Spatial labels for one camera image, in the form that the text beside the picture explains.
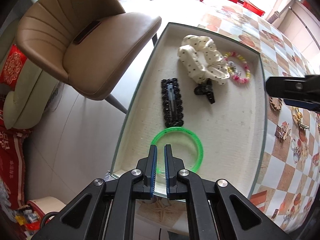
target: beige chair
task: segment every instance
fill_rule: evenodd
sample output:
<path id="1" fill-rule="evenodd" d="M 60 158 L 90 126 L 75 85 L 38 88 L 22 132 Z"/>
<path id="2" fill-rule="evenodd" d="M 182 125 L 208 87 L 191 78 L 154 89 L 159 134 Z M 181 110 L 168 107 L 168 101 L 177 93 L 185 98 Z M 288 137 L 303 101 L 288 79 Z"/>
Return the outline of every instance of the beige chair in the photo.
<path id="1" fill-rule="evenodd" d="M 92 21 L 101 23 L 78 45 Z M 161 18 L 125 13 L 118 0 L 38 0 L 21 19 L 18 48 L 37 66 L 93 100 L 107 100 L 128 66 L 152 38 Z"/>

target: white tile floor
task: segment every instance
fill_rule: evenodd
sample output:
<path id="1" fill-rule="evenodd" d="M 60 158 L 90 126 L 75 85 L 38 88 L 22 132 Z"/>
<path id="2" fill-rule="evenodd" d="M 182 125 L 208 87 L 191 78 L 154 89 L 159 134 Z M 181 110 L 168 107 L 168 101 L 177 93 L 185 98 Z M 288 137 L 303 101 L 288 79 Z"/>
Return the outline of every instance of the white tile floor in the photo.
<path id="1" fill-rule="evenodd" d="M 160 15 L 158 37 L 168 22 L 196 25 L 208 8 L 198 0 L 121 0 L 121 4 L 126 12 Z M 125 107 L 152 49 L 150 41 L 112 92 Z M 93 179 L 104 177 L 111 168 L 123 121 L 124 114 L 106 101 L 84 98 L 66 85 L 57 109 L 44 114 L 27 141 L 26 199 L 51 195 L 68 203 Z M 159 228 L 154 225 L 136 219 L 134 230 L 135 240 L 158 239 Z M 165 230 L 161 239 L 168 239 Z"/>

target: cable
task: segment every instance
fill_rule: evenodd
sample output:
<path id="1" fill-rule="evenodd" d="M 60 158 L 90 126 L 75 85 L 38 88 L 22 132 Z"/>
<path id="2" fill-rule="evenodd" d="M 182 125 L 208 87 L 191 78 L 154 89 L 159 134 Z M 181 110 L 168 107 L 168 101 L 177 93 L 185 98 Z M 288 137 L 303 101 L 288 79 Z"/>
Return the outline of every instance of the cable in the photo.
<path id="1" fill-rule="evenodd" d="M 56 214 L 58 214 L 59 212 L 55 212 L 55 211 L 52 211 L 52 212 L 49 212 L 47 214 L 45 214 L 43 216 L 43 218 L 41 219 L 41 222 L 40 222 L 40 229 L 43 228 L 43 226 L 45 225 L 45 223 L 47 222 L 47 220 L 50 218 L 50 217 L 53 217 L 55 216 Z"/>

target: gold chain bracelet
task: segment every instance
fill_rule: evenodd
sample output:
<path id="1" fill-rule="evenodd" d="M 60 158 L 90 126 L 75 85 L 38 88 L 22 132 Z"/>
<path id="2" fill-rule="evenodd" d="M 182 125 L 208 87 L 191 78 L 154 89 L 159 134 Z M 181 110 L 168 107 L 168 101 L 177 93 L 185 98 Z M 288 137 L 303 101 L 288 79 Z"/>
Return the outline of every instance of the gold chain bracelet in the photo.
<path id="1" fill-rule="evenodd" d="M 302 117 L 303 117 L 303 116 L 302 116 L 302 113 L 299 111 L 299 109 L 298 109 L 297 107 L 293 107 L 293 109 L 296 110 L 297 115 L 295 115 L 295 114 L 293 114 L 293 113 L 291 113 L 291 114 L 292 114 L 293 119 L 297 121 L 299 128 L 300 128 L 300 129 L 309 129 L 309 126 L 304 125 L 304 124 L 302 123 Z"/>
<path id="2" fill-rule="evenodd" d="M 282 107 L 282 99 L 281 98 L 278 98 L 279 106 L 276 106 L 276 104 L 273 102 L 272 97 L 269 97 L 269 102 L 270 102 L 270 105 L 273 108 L 273 110 L 280 111 L 280 109 Z"/>

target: metal rivet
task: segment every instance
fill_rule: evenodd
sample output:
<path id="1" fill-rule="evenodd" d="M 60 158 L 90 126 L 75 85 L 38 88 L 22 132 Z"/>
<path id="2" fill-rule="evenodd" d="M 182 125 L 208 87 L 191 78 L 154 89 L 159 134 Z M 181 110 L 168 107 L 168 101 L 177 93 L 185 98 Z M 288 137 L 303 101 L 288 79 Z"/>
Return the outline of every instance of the metal rivet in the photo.
<path id="1" fill-rule="evenodd" d="M 141 171 L 139 169 L 134 169 L 131 171 L 131 174 L 134 175 L 134 176 L 138 176 L 141 174 Z"/>
<path id="2" fill-rule="evenodd" d="M 93 181 L 93 185 L 100 186 L 103 183 L 103 179 L 95 179 Z"/>
<path id="3" fill-rule="evenodd" d="M 296 89 L 297 90 L 302 90 L 303 89 L 303 85 L 301 83 L 296 83 Z"/>
<path id="4" fill-rule="evenodd" d="M 183 169 L 183 170 L 180 170 L 180 171 L 179 171 L 179 174 L 180 174 L 181 176 L 188 176 L 188 175 L 189 175 L 189 171 Z"/>
<path id="5" fill-rule="evenodd" d="M 220 187 L 225 187 L 226 185 L 228 185 L 228 182 L 225 179 L 219 179 L 218 180 L 218 185 Z"/>

